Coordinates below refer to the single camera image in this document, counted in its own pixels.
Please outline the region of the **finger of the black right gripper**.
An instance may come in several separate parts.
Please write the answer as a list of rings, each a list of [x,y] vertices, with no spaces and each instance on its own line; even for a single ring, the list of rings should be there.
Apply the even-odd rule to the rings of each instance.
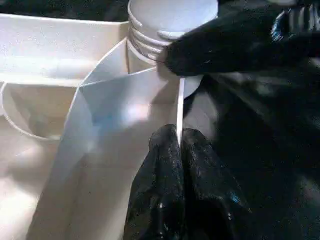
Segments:
[[[174,41],[164,64],[181,77],[261,69],[275,18],[271,7],[230,12]]]

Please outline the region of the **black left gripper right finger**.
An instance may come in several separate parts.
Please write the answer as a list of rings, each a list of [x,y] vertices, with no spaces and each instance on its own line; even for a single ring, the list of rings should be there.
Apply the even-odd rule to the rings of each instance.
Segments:
[[[186,128],[181,139],[188,236],[191,240],[251,240],[251,208],[209,140]]]

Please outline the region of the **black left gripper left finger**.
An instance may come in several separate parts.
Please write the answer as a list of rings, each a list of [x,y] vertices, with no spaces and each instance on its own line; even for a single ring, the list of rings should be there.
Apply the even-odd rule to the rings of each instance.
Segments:
[[[186,235],[184,170],[177,128],[154,132],[149,152],[131,185],[124,238],[182,240]]]

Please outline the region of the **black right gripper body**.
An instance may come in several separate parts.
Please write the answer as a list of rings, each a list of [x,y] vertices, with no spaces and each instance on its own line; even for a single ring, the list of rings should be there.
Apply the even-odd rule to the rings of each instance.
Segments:
[[[305,57],[320,56],[320,2],[299,0],[283,10],[271,29],[274,43],[295,48]]]

